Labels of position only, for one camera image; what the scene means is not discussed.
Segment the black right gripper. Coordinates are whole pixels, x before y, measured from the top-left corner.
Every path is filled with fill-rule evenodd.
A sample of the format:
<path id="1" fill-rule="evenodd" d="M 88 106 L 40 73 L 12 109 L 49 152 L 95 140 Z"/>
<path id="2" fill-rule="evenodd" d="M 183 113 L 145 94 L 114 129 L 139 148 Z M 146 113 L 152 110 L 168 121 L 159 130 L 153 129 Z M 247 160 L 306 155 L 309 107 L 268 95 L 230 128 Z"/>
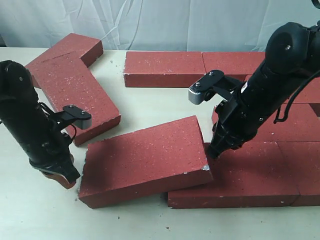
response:
<path id="1" fill-rule="evenodd" d="M 217 121 L 212 127 L 212 139 L 206 153 L 216 159 L 229 149 L 236 150 L 253 138 L 252 133 L 245 133 L 241 118 L 241 104 L 235 99 L 222 101 L 214 110 Z"/>

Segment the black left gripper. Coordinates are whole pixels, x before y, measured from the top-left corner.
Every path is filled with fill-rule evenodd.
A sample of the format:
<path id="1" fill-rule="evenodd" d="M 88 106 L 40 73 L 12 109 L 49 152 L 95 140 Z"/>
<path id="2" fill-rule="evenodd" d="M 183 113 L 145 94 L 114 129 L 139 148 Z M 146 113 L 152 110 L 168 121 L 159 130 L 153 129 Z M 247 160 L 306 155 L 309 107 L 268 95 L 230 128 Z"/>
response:
<path id="1" fill-rule="evenodd" d="M 29 137 L 29 164 L 67 190 L 76 184 L 70 143 L 67 134 L 61 134 L 58 139 Z"/>

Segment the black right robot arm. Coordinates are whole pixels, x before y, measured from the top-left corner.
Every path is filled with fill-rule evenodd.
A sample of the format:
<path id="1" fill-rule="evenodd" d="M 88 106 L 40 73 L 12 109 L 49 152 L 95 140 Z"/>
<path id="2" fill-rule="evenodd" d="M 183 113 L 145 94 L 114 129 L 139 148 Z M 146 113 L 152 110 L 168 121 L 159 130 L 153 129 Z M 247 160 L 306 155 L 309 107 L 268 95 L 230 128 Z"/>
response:
<path id="1" fill-rule="evenodd" d="M 228 78 L 214 70 L 208 76 L 213 86 L 230 91 L 226 102 L 215 109 L 218 120 L 214 124 L 207 154 L 215 159 L 224 151 L 238 149 L 253 139 L 259 127 L 273 114 L 279 114 L 281 105 L 288 100 L 284 122 L 297 95 L 320 75 L 320 25 L 311 27 L 288 22 L 270 37 L 265 59 L 245 83 Z"/>

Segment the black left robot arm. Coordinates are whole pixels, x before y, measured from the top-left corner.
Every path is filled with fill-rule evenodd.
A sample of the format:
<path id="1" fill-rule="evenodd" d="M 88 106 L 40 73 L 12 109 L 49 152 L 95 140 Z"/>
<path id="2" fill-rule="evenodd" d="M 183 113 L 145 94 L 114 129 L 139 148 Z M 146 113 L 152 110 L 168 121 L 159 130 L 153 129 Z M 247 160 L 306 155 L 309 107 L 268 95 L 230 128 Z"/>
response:
<path id="1" fill-rule="evenodd" d="M 70 189 L 80 176 L 69 149 L 72 139 L 42 107 L 29 70 L 12 60 L 1 61 L 0 121 L 34 169 Z"/>

